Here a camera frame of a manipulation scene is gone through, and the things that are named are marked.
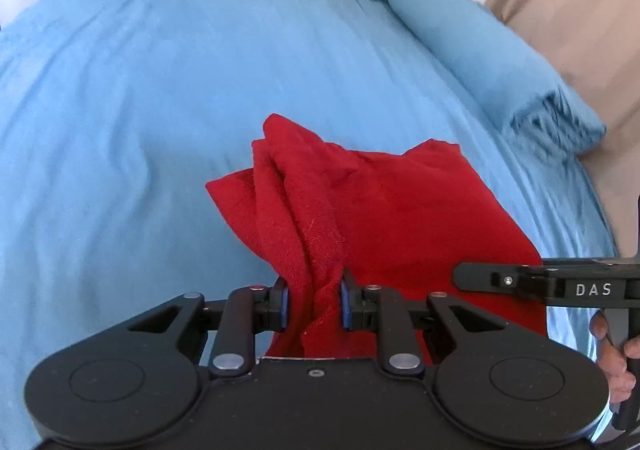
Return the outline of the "person right hand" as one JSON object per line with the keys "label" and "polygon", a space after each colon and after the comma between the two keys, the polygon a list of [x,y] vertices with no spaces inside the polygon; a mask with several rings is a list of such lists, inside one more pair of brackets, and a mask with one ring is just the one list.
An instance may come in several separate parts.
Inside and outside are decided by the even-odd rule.
{"label": "person right hand", "polygon": [[634,374],[628,370],[628,362],[639,358],[639,337],[627,340],[623,350],[616,348],[608,339],[608,320],[602,311],[592,316],[589,330],[598,341],[597,365],[608,380],[611,402],[620,404],[630,398],[637,383]]}

